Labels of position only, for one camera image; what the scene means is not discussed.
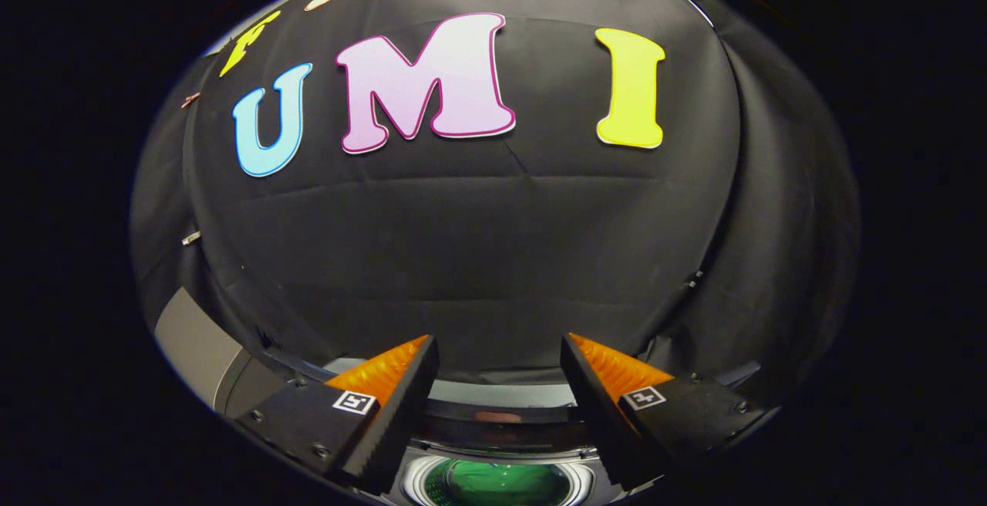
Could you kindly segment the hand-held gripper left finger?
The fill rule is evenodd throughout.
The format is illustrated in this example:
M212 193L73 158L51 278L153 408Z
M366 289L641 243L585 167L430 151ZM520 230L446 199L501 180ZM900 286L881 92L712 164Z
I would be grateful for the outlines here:
M327 382L296 377L232 421L313 477L381 495L397 478L438 366L435 337L422 335Z

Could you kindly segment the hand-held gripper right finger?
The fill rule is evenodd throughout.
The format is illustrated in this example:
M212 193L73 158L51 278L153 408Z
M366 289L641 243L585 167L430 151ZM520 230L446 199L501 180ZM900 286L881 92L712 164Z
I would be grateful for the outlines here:
M561 339L561 369L608 478L624 491L704 467L772 417L716 379L673 376L575 333Z

